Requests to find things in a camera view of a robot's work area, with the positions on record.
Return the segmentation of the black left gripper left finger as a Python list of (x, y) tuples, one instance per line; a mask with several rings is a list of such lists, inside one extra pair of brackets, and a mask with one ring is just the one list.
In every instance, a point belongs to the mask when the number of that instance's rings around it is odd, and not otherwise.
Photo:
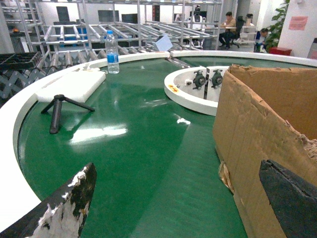
[(97, 180), (85, 165), (34, 209), (0, 233), (2, 238), (79, 238), (89, 214)]

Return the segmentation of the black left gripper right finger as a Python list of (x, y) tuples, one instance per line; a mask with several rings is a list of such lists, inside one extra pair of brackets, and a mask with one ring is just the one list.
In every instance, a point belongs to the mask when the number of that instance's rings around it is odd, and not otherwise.
[(273, 160), (262, 160), (259, 177), (288, 238), (317, 236), (317, 187)]

